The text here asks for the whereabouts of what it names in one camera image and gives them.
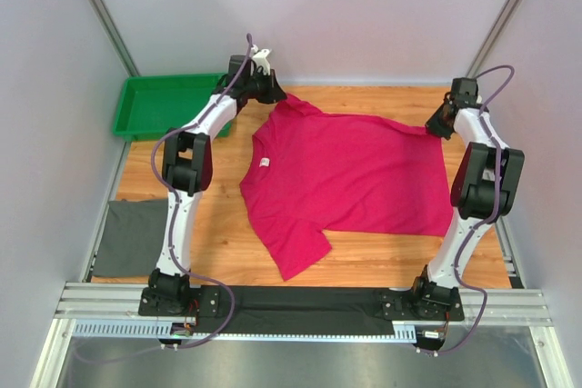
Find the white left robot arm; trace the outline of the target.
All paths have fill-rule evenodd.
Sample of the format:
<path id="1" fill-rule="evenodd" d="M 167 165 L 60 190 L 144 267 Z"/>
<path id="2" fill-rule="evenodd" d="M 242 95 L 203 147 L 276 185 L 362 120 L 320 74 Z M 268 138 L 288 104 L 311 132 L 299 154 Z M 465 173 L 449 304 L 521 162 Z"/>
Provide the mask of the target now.
<path id="1" fill-rule="evenodd" d="M 270 54 L 253 46 L 249 55 L 231 56 L 227 74 L 200 113 L 156 143 L 164 148 L 154 175 L 168 190 L 167 218 L 162 251 L 141 295 L 142 316 L 192 315 L 196 293 L 190 287 L 190 244 L 197 207 L 213 177 L 212 143 L 248 101 L 275 104 L 286 98 Z"/>

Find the magenta t shirt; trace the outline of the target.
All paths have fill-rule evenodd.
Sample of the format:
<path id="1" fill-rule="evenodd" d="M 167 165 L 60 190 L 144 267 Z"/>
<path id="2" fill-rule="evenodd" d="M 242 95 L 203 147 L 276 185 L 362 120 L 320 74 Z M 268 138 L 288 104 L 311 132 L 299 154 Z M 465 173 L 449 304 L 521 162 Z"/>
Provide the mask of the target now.
<path id="1" fill-rule="evenodd" d="M 284 280 L 331 251 L 329 231 L 447 232 L 453 209 L 442 144 L 422 126 L 330 114 L 289 95 L 252 144 L 240 191 Z"/>

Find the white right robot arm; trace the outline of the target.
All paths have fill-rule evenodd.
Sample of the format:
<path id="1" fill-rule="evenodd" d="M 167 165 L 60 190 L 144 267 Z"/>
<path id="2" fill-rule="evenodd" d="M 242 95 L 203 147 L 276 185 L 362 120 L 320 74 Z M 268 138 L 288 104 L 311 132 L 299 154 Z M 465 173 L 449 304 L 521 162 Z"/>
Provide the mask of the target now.
<path id="1" fill-rule="evenodd" d="M 450 193 L 451 224 L 409 296 L 416 316 L 441 320 L 460 312 L 459 288 L 467 263 L 484 234 L 511 211 L 525 155 L 496 133 L 486 105 L 480 102 L 477 80 L 472 78 L 452 80 L 426 128 L 447 140 L 457 134 L 465 146 Z"/>

